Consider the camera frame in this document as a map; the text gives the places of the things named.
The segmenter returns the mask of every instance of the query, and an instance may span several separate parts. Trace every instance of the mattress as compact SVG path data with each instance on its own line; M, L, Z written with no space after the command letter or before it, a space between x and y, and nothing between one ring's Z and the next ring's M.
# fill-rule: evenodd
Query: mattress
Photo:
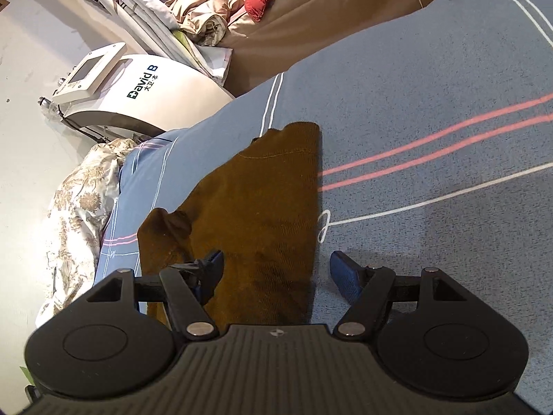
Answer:
M550 20L553 0L435 0L140 145L122 170L96 281L121 267L140 273L136 232L151 209L175 210L268 129L314 121L322 150L311 321L333 326L348 308L328 273L336 249L399 274L440 267L522 331L530 359L517 393L550 413Z

